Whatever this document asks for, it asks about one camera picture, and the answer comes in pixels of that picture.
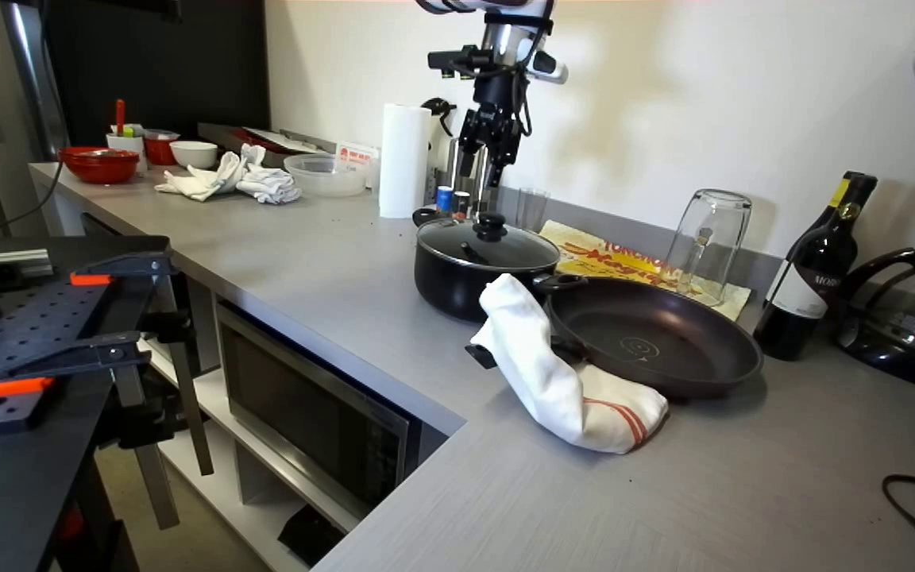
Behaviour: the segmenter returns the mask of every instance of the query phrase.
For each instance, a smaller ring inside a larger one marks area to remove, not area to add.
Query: microwave
[[[230,416],[337,501],[365,514],[438,449],[434,430],[234,306],[215,325]]]

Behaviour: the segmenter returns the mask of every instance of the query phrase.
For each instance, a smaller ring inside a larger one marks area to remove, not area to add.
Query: white wall
[[[273,124],[378,144],[385,100],[468,97],[426,67],[480,16],[414,0],[266,0]],[[538,132],[506,185],[672,226],[689,190],[757,197],[782,254],[846,167],[882,188],[861,252],[915,244],[915,0],[557,0],[565,85],[530,85]]]

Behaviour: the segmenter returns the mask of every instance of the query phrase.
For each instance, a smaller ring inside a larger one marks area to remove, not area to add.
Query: drinking glass
[[[665,268],[675,291],[720,306],[735,254],[748,226],[748,197],[720,188],[699,188],[670,241]]]

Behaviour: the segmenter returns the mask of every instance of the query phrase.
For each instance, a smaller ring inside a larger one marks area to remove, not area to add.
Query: kitchen counter
[[[374,199],[191,203],[148,181],[59,197],[452,438],[317,567],[915,567],[881,477],[915,473],[915,386],[816,347],[728,400],[672,406],[627,456],[530,423],[414,286],[410,222]]]

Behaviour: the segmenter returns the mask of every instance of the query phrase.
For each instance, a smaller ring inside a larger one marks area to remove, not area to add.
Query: frying pan
[[[670,400],[720,397],[760,374],[748,334],[707,306],[627,278],[538,286],[545,289],[553,350],[569,361],[593,361]]]

